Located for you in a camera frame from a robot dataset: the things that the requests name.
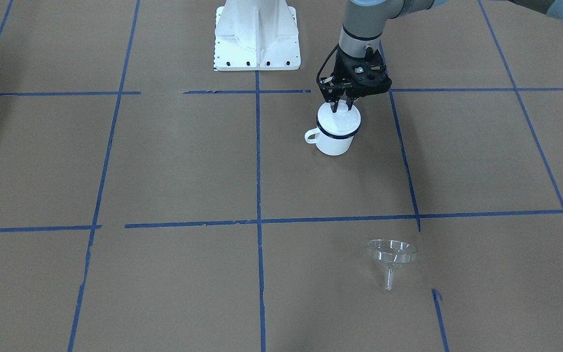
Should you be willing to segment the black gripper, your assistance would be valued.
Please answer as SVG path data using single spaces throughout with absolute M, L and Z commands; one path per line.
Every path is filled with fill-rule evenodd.
M 391 88 L 392 80 L 380 50 L 371 49 L 370 56 L 362 54 L 357 58 L 346 54 L 339 45 L 335 48 L 335 65 L 328 85 L 328 103 L 333 113 L 337 112 L 343 94 L 350 111 L 358 98 L 387 93 Z

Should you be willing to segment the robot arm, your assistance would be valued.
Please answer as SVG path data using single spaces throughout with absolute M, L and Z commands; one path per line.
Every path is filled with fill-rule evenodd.
M 518 91 L 482 0 L 349 0 L 333 71 L 316 76 L 337 111 L 397 91 Z

